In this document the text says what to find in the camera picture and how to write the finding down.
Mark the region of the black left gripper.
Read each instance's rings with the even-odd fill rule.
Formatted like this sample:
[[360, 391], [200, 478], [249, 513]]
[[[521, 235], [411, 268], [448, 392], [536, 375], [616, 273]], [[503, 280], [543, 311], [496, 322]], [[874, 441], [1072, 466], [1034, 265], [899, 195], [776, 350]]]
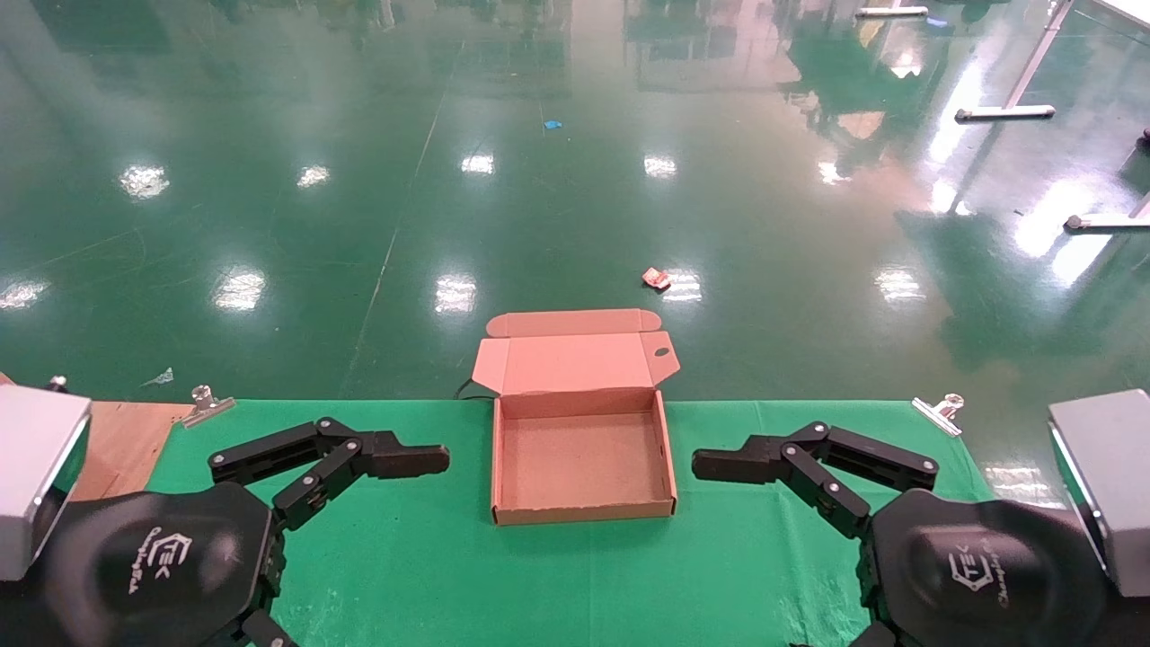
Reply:
[[[325, 417], [214, 452], [208, 465], [223, 484], [66, 509], [34, 562], [37, 646], [296, 647], [270, 613], [285, 565], [279, 531], [307, 524], [362, 476], [444, 473], [448, 449]], [[241, 487], [293, 468], [304, 473], [273, 511]]]

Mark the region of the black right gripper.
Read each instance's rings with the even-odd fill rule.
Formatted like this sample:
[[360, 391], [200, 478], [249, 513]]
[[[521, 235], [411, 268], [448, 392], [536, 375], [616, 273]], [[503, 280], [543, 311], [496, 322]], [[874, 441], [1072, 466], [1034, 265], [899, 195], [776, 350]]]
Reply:
[[[871, 519], [837, 471], [904, 494]], [[846, 539], [871, 525], [860, 581], [874, 622], [848, 647], [1090, 644], [1109, 581], [1078, 516], [945, 500], [926, 492], [937, 473], [935, 459], [823, 421], [693, 452], [699, 480], [784, 484]]]

